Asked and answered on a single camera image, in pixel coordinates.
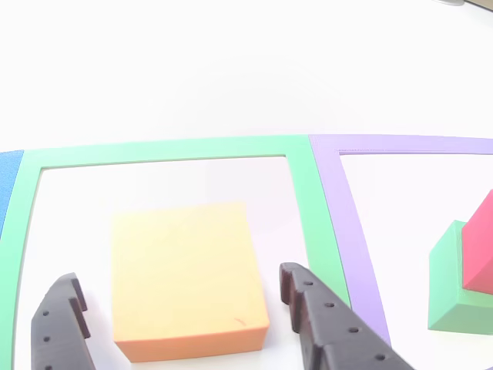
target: green frame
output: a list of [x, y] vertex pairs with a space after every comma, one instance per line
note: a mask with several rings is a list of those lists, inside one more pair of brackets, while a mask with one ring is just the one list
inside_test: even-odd
[[289, 163], [310, 269], [350, 304], [324, 189], [307, 135], [253, 136], [26, 150], [0, 239], [0, 368], [13, 368], [19, 282], [41, 172], [106, 164], [285, 156]]

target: red foam cube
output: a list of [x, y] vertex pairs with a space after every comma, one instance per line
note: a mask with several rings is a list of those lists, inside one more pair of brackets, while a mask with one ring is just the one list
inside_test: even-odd
[[462, 228], [462, 286], [493, 294], [493, 190]]

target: purple frame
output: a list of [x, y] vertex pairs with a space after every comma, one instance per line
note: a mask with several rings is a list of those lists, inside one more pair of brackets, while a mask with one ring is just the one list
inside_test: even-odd
[[391, 338], [377, 279], [340, 156], [493, 154], [493, 139], [444, 136], [310, 135], [310, 141], [339, 247], [351, 307], [390, 344]]

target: green foam cube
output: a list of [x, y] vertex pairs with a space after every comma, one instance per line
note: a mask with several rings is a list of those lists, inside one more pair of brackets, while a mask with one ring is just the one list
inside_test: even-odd
[[428, 329], [493, 334], [493, 295], [462, 287], [462, 227], [454, 221], [430, 253]]

